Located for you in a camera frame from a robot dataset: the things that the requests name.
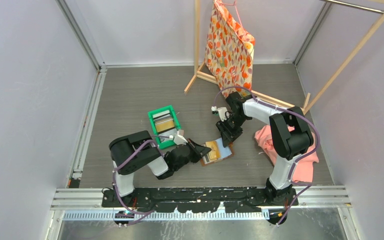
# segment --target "gray wall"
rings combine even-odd
[[[334,6],[298,66],[316,94],[378,15]],[[311,109],[333,177],[364,239],[384,239],[384,24]]]
[[[54,0],[0,0],[0,240],[38,240],[96,71]]]
[[[67,0],[95,55],[108,65],[194,61],[194,0]],[[200,53],[213,0],[201,0]],[[241,21],[255,37],[254,63],[292,62],[323,2],[239,0]],[[237,19],[235,8],[228,6]]]

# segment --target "wooden rack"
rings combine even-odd
[[[361,48],[366,44],[366,42],[373,36],[373,34],[378,30],[378,28],[384,23],[384,11],[383,10],[377,10],[373,8],[368,8],[364,6],[359,6],[355,4],[350,4],[342,1],[337,0],[321,0],[324,2],[337,4],[345,7],[360,9],[364,11],[369,11],[373,13],[380,14],[379,18],[374,22],[374,24],[370,27],[370,29],[367,31],[367,33],[361,38],[360,42],[355,46],[355,48],[351,51],[351,53],[346,57],[346,59],[343,61],[343,63],[338,67],[338,69],[335,71],[335,73],[329,78],[329,80],[326,82],[326,84],[321,88],[321,90],[317,93],[317,95],[310,101],[310,93],[307,94],[305,97],[304,104],[302,106],[302,111],[304,114],[306,114],[310,108],[319,100],[319,98],[325,93],[325,91],[328,89],[328,87],[334,82],[334,80],[338,77],[338,75],[344,70],[344,68],[348,65],[349,62],[354,58],[354,56],[357,55],[357,53],[360,51]],[[374,2],[379,2],[384,4],[384,0],[371,0]],[[202,61],[201,65],[199,65],[198,61],[200,58],[200,8],[201,8],[201,1],[195,0],[195,54],[194,54],[194,75],[192,79],[187,84],[186,88],[184,89],[184,93],[187,94],[189,89],[194,84],[195,80],[197,78],[208,81],[213,84],[217,84],[216,77],[213,75],[207,74],[205,72],[202,72],[201,69],[204,67],[205,61]],[[252,93],[261,98],[262,100],[271,103],[273,105],[277,105],[283,108],[291,108],[294,107],[293,104],[290,104],[288,102],[282,101],[280,99],[265,95],[263,93],[257,92],[252,90]]]

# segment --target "green plastic basket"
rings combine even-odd
[[[164,112],[164,111],[167,111],[167,110],[170,111],[170,115],[173,117],[174,126],[176,127],[176,129],[177,130],[182,129],[182,127],[180,126],[180,123],[178,121],[178,118],[176,117],[176,113],[175,113],[175,110],[173,109],[173,106],[168,105],[168,106],[165,106],[165,107],[162,107],[162,108],[159,108],[159,109],[152,110],[152,111],[148,112],[149,122],[151,123],[152,132],[153,132],[154,135],[158,135],[158,133],[157,133],[157,128],[155,127],[154,120],[153,120],[152,116],[154,114],[158,114],[158,113],[161,113],[161,112]],[[174,141],[172,141],[172,140],[161,142],[159,137],[156,137],[156,143],[158,144],[159,149],[166,149],[168,147],[176,145],[176,143]]]

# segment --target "pink cloth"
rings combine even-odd
[[[289,131],[294,130],[293,127],[288,126]],[[269,125],[264,126],[261,130],[255,133],[255,140],[258,145],[264,150],[264,152],[268,155],[271,162],[276,164],[276,158],[278,154],[273,146],[272,140],[272,130]],[[311,151],[315,148],[315,144],[308,148],[308,151]],[[313,152],[311,155],[301,159],[297,166],[295,167],[295,172],[292,176],[292,181],[294,182],[308,182],[311,183],[313,181],[313,163],[319,162],[319,158],[317,157],[317,153]]]

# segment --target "patterned garment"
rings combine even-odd
[[[229,86],[252,87],[254,37],[237,23],[221,0],[214,0],[205,46],[205,64],[217,79],[220,89]],[[223,91],[226,98],[240,88]]]

